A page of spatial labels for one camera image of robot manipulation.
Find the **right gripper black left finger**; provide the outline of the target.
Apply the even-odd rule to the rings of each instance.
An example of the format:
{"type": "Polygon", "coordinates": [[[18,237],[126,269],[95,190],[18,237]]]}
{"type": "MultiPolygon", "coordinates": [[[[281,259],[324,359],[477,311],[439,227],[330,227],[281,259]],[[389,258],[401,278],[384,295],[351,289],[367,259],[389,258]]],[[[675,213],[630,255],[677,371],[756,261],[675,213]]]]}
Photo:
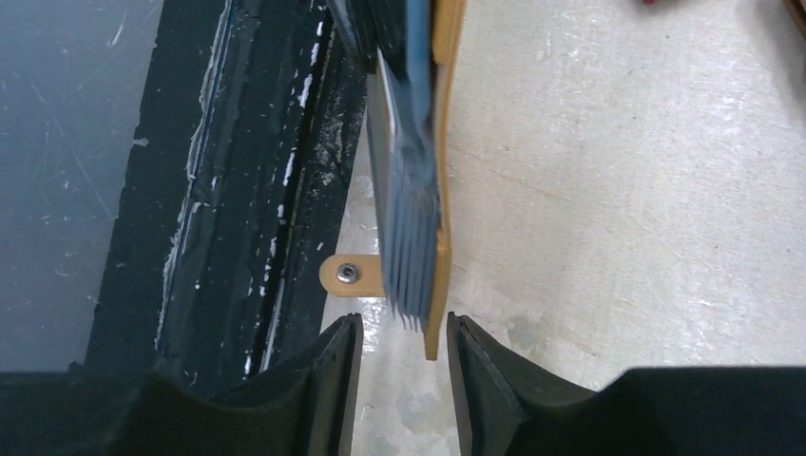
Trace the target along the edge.
{"type": "Polygon", "coordinates": [[[84,368],[1,377],[5,455],[348,455],[362,318],[341,316],[307,348],[200,398],[165,376],[84,368]]]}

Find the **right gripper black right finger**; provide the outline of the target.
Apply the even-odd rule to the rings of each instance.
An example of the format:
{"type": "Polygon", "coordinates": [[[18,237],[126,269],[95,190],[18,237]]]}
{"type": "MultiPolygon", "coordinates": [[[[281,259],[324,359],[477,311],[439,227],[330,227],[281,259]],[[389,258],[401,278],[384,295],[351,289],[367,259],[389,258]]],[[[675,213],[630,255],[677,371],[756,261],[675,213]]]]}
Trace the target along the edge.
{"type": "Polygon", "coordinates": [[[447,318],[451,389],[464,455],[801,455],[802,367],[627,370],[605,389],[575,385],[447,318]]]}

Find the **orange card holder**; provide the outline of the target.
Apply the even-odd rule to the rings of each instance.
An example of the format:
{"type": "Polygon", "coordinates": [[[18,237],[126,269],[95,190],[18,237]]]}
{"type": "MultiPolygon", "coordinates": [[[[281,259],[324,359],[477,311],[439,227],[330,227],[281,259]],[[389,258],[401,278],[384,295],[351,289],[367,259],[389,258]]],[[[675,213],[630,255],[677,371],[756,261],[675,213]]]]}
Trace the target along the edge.
{"type": "MultiPolygon", "coordinates": [[[[451,215],[448,131],[451,89],[465,22],[462,1],[432,2],[432,127],[436,154],[440,220],[436,228],[435,280],[428,328],[421,332],[428,360],[438,357],[440,326],[446,311],[451,277],[451,215]]],[[[406,81],[406,1],[332,1],[338,36],[348,56],[366,79],[384,57],[393,73],[406,81]]],[[[381,257],[341,254],[328,257],[319,270],[321,285],[341,297],[383,297],[381,257]]]]}

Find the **grey striped credit card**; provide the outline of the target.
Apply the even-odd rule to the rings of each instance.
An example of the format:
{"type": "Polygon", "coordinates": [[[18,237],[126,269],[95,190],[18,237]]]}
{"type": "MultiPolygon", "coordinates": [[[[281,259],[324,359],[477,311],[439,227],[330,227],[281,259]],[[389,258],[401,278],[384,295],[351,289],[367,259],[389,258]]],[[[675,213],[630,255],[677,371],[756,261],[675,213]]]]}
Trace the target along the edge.
{"type": "Polygon", "coordinates": [[[440,220],[430,115],[413,114],[413,92],[384,57],[367,81],[367,128],[382,285],[405,326],[428,328],[440,220]]]}

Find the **light blue credit card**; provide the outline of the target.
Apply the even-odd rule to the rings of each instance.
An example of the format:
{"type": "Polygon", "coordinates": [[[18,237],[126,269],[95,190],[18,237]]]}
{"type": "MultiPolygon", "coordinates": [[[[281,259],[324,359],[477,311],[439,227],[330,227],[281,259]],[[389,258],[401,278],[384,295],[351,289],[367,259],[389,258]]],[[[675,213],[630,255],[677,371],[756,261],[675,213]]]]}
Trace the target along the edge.
{"type": "Polygon", "coordinates": [[[405,5],[406,73],[414,127],[423,143],[433,145],[432,127],[432,2],[408,0],[405,5]]]}

